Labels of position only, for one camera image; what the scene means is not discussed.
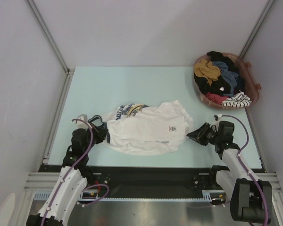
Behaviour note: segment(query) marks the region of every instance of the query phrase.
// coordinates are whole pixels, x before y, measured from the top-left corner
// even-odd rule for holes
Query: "mustard garment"
[[[202,59],[200,63],[194,65],[194,73],[197,77],[204,77],[208,80],[208,84],[212,85],[212,81],[217,81],[220,70],[217,66],[213,66],[212,61],[207,62]]]

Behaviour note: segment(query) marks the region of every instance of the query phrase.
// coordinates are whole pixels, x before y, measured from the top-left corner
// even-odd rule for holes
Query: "graphic print on shirt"
[[[127,118],[130,116],[135,116],[136,113],[142,111],[143,108],[148,107],[144,104],[129,104],[129,105],[121,105],[117,110],[117,118],[116,120],[121,119],[122,115],[126,116]]]

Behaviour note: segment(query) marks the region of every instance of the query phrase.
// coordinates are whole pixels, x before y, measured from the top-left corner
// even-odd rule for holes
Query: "light blue tabletop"
[[[245,110],[224,111],[210,108],[196,96],[192,83],[192,67],[77,67],[71,82],[66,103],[59,122],[49,164],[61,164],[67,147],[71,144],[71,122],[80,114],[89,118],[113,111],[120,105],[143,103],[158,106],[163,102],[179,100],[198,129],[205,122],[213,123],[215,114],[238,117],[250,134],[250,142],[243,156],[250,167],[260,169],[261,163]],[[235,123],[234,142],[243,146],[246,134]],[[95,145],[89,152],[88,165],[126,167],[206,168],[224,165],[214,151],[214,146],[201,146],[187,139],[174,153],[156,156],[136,156],[114,151],[103,144]]]

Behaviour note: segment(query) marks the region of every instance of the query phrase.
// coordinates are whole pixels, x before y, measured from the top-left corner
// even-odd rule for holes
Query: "reflective metal surface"
[[[36,214],[44,202],[33,202]],[[229,206],[189,202],[99,202],[76,205],[68,226],[249,226],[232,220]],[[273,214],[270,226],[278,226]]]

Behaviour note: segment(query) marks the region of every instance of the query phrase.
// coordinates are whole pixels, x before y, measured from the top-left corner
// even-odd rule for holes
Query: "wall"
[[[69,67],[187,66],[239,54],[267,0],[35,0]]]
[[[283,0],[276,2],[245,59],[262,86],[249,113],[266,167],[277,173],[283,190]]]
[[[0,205],[37,170],[65,74],[24,0],[0,0]]]

